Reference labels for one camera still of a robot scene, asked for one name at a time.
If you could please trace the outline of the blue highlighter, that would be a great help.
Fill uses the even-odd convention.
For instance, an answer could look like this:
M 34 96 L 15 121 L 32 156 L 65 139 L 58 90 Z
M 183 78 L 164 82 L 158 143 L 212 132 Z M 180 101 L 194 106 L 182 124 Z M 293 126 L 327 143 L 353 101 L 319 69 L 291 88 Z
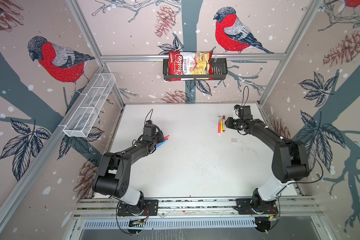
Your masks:
M 156 148 L 160 147 L 162 144 L 164 144 L 167 140 L 164 140 L 162 143 L 159 143 L 156 145 Z

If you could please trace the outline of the white red whiteboard marker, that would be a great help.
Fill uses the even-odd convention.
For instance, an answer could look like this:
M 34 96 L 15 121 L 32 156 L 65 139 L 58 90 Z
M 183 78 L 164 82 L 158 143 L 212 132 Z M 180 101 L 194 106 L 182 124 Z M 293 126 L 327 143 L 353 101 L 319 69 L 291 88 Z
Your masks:
M 222 122 L 221 122 L 221 132 L 225 132 L 225 120 L 226 120 L 226 116 L 222 117 Z

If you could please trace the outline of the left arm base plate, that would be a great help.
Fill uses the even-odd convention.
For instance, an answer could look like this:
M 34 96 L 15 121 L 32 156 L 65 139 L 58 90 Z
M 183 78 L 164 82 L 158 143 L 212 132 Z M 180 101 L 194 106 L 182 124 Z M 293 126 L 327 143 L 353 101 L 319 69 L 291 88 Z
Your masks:
M 158 214 L 159 201 L 158 200 L 144 200 L 139 202 L 136 206 L 121 202 L 117 207 L 118 217 L 141 217 L 141 216 L 156 216 Z

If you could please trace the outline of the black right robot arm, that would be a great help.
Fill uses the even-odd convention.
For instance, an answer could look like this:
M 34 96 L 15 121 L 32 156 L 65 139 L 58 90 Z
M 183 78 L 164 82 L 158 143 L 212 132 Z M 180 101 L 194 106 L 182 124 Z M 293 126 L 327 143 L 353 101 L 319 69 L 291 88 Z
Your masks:
M 225 126 L 258 138 L 274 152 L 271 165 L 273 174 L 252 195 L 252 209 L 261 213 L 276 202 L 278 194 L 289 184 L 309 176 L 311 171 L 307 150 L 302 142 L 285 139 L 263 121 L 254 119 L 250 106 L 235 105 L 234 110 L 238 117 L 227 118 Z

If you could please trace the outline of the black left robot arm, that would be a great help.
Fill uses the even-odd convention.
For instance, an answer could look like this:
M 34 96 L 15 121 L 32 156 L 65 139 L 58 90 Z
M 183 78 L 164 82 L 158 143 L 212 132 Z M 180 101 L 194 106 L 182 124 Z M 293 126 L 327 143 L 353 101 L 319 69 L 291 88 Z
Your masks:
M 146 121 L 143 134 L 131 147 L 103 155 L 92 183 L 92 190 L 115 197 L 141 212 L 144 208 L 144 194 L 130 186 L 131 168 L 141 158 L 151 155 L 164 140 L 161 129 L 151 120 Z

